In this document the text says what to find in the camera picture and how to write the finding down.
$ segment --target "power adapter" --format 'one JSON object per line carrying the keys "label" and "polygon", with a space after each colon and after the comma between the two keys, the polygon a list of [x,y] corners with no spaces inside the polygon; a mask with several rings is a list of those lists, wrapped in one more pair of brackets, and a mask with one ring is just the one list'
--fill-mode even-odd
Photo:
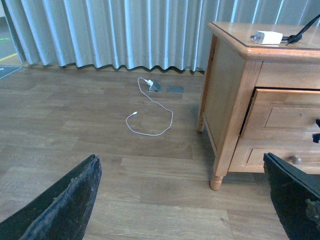
{"label": "power adapter", "polygon": [[256,31],[251,36],[252,41],[257,44],[280,44],[283,38],[283,34],[275,31]]}

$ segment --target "nightstand leg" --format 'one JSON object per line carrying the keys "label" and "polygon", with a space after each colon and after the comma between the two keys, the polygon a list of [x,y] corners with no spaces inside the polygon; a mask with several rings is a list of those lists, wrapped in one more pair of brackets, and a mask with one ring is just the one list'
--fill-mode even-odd
{"label": "nightstand leg", "polygon": [[212,176],[211,182],[210,182],[210,188],[213,191],[218,191],[221,187],[222,180],[224,179],[223,176]]}
{"label": "nightstand leg", "polygon": [[198,118],[198,122],[196,124],[196,131],[199,133],[202,133],[203,130],[204,130],[204,117],[203,117],[203,115],[200,115]]}

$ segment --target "curtain fold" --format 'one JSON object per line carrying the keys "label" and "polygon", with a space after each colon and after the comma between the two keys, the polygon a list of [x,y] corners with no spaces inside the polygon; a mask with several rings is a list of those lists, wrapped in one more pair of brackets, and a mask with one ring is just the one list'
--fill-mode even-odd
{"label": "curtain fold", "polygon": [[116,69],[204,70],[208,22],[304,25],[319,14],[318,0],[1,1],[21,61]]}

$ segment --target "floor outlet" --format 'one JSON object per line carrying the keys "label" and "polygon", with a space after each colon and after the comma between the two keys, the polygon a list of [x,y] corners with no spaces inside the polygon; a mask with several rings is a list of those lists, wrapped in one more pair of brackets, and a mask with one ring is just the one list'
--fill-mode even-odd
{"label": "floor outlet", "polygon": [[183,86],[168,86],[166,91],[171,94],[183,94],[185,92]]}

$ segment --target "wooden drawer front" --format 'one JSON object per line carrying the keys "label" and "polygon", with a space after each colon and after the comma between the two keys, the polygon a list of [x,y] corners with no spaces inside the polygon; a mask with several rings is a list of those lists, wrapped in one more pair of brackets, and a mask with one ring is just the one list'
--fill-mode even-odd
{"label": "wooden drawer front", "polygon": [[241,138],[306,141],[319,133],[320,91],[256,89]]}
{"label": "wooden drawer front", "polygon": [[[243,140],[235,149],[230,172],[264,172],[264,153],[273,153],[295,167],[309,174],[320,174],[320,149],[305,148],[305,145],[291,145],[282,147],[281,142],[269,143],[265,141]],[[291,156],[301,158],[302,162],[293,164]]]}
{"label": "wooden drawer front", "polygon": [[256,86],[320,89],[320,64],[264,61]]}

